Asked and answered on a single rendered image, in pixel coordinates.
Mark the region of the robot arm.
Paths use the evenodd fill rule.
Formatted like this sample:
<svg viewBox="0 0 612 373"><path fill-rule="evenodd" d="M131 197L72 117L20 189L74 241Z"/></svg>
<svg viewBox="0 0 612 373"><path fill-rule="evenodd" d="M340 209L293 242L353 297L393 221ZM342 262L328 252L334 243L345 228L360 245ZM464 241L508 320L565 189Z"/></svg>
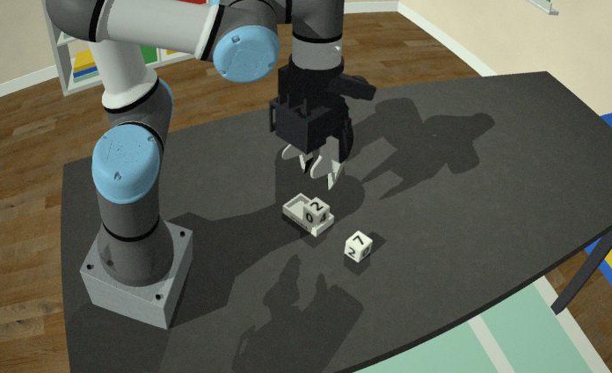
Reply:
<svg viewBox="0 0 612 373"><path fill-rule="evenodd" d="M98 255L115 281L152 285L167 275L174 258L158 197L173 96L156 71L146 68L139 45L194 55L213 62L231 82L246 84L274 69L280 52L277 25L291 23L293 63L332 69L341 63L344 3L46 0L57 28L87 40L105 86L102 104L111 127L94 148L92 177L102 218Z"/></svg>

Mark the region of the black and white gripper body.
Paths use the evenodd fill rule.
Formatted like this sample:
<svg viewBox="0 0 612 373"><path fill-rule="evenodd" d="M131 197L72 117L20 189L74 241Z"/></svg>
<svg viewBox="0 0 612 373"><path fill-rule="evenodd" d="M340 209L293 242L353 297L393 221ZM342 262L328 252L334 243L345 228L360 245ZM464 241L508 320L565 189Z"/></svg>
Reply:
<svg viewBox="0 0 612 373"><path fill-rule="evenodd" d="M270 132L275 130L275 135L306 155L325 145L341 126L341 113L349 117L345 98L327 91L331 79L343 70L343 56L339 66L315 70L300 69L291 54L288 64L278 68L278 97L269 101Z"/></svg>

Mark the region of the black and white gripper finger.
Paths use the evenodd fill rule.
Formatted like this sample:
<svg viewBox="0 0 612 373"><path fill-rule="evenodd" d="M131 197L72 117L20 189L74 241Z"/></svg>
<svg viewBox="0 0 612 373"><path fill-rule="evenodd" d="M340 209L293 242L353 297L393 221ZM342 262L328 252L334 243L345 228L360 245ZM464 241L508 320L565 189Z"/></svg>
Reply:
<svg viewBox="0 0 612 373"><path fill-rule="evenodd" d="M289 159L292 157L300 157L300 162L301 162L301 166L302 166L302 171L304 173L306 173L310 167L310 164L313 160L313 155L312 152L308 155L306 155L305 153L303 153L302 151L298 150L296 147L294 147L293 145L289 144L289 146L283 151L282 153L282 158L283 159Z"/></svg>
<svg viewBox="0 0 612 373"><path fill-rule="evenodd" d="M310 170L310 176L317 179L326 174L330 190L336 183L353 146L352 119L342 116L342 124L326 138L326 144L319 148L319 157Z"/></svg>

